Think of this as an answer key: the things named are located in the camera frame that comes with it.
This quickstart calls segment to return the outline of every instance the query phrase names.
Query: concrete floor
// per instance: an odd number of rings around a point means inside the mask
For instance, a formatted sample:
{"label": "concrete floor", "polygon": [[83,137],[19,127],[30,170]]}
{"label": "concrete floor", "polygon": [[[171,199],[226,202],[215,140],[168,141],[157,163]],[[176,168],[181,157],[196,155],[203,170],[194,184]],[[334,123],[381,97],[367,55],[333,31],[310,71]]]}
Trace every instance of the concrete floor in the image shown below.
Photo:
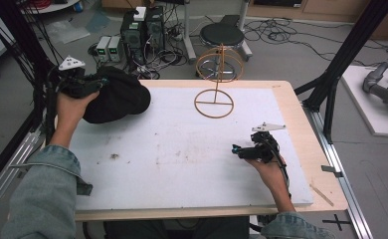
{"label": "concrete floor", "polygon": [[[47,24],[70,20],[75,27],[86,27],[92,19],[99,17],[99,8],[86,8],[83,13],[75,13],[72,9],[43,15]],[[96,71],[93,58],[88,55],[88,47],[96,43],[102,35],[115,35],[119,33],[120,22],[118,13],[106,12],[111,20],[104,27],[92,31],[91,35],[69,44],[54,44],[58,51],[66,57],[71,55],[87,63],[87,73]],[[191,28],[206,21],[206,18],[192,19]],[[247,22],[261,21],[263,19],[249,19]],[[329,28],[320,28],[303,23],[291,22],[290,27],[298,32],[323,36],[328,39],[343,41],[351,26],[338,26],[338,23],[312,23]],[[248,39],[254,39],[254,33],[246,34]],[[206,50],[201,46],[197,37],[192,37],[196,54],[199,56]],[[335,53],[340,47],[339,43],[309,35],[294,35],[291,40],[310,43],[319,53]],[[254,56],[245,63],[245,74],[241,80],[284,80],[297,88],[319,77],[329,65],[329,61],[322,59],[312,49],[299,44],[285,43],[273,45],[264,41],[247,41]],[[182,43],[178,46],[184,50]],[[367,46],[377,46],[368,42]],[[388,62],[388,53],[381,49],[363,48],[356,60],[366,65]],[[6,143],[24,121],[32,108],[31,86],[22,76],[18,66],[9,56],[0,59],[0,152]],[[169,67],[160,71],[160,79],[181,80],[195,79],[193,65]],[[308,94],[300,95],[300,100],[306,99]],[[336,105],[333,119],[333,142],[341,159],[345,173],[350,181],[358,203],[368,222],[373,238],[388,238],[388,137],[373,136],[352,101],[348,91],[342,83],[337,90]],[[6,220],[8,212],[8,195],[14,185],[0,201],[0,229]],[[314,224],[332,230],[337,238],[356,238],[353,228],[349,224],[341,225],[323,223],[322,220],[334,220],[334,214],[339,220],[350,221],[346,212],[306,213],[305,216]],[[84,238],[82,224],[79,223],[77,238]],[[102,238],[101,223],[89,224],[92,238]]]}

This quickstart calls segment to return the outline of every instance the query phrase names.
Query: black stool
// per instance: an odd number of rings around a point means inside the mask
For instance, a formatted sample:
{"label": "black stool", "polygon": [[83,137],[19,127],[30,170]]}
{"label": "black stool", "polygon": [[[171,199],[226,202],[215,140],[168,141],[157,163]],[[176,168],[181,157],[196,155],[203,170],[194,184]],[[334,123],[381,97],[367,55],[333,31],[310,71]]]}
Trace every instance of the black stool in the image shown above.
{"label": "black stool", "polygon": [[[244,34],[237,27],[225,23],[213,23],[207,25],[200,31],[201,42],[209,47],[216,48],[223,46],[225,49],[238,49],[244,42]],[[220,64],[220,58],[218,56],[213,60],[206,60],[203,63],[197,63],[198,71],[201,71],[205,79],[212,77],[218,77],[218,69]],[[225,71],[222,74],[232,75],[231,79],[235,79],[237,74],[235,68],[225,62]]]}

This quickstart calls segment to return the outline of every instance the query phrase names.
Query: denim sleeve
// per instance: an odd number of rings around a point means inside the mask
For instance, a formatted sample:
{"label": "denim sleeve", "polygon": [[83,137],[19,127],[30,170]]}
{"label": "denim sleeve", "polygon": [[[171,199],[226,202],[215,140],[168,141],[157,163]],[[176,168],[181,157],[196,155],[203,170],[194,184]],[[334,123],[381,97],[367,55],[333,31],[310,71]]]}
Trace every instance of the denim sleeve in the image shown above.
{"label": "denim sleeve", "polygon": [[2,238],[75,238],[77,158],[49,145],[25,165],[31,168],[11,197]]}
{"label": "denim sleeve", "polygon": [[307,238],[334,239],[334,235],[327,229],[316,227],[307,222],[299,213],[283,212],[266,225],[261,234],[266,238]]}

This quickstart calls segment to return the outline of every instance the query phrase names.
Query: computer tower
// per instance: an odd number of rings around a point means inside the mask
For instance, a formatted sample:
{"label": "computer tower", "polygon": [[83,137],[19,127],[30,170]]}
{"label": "computer tower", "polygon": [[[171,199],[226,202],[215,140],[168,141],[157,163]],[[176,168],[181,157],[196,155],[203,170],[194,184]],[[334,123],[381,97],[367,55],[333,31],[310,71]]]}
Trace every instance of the computer tower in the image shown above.
{"label": "computer tower", "polygon": [[150,39],[150,49],[156,53],[165,50],[163,6],[148,8],[145,23],[148,39]]}
{"label": "computer tower", "polygon": [[146,32],[145,22],[134,21],[133,13],[125,13],[120,27],[120,37],[122,38],[126,58],[131,65],[133,64],[132,61],[135,61],[138,65],[145,65],[144,54],[148,51],[145,45],[147,41]]}

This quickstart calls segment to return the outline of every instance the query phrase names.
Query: black metal pole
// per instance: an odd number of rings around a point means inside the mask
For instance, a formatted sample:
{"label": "black metal pole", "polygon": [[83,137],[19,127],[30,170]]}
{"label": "black metal pole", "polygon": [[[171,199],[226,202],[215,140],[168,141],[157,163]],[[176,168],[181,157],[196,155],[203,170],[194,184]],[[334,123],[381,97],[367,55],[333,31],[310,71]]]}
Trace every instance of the black metal pole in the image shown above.
{"label": "black metal pole", "polygon": [[388,0],[371,0],[327,70],[319,78],[295,89],[299,95],[314,88],[309,98],[303,101],[303,105],[314,112],[319,111],[322,102],[327,98],[323,133],[330,143],[337,83],[387,13]]}

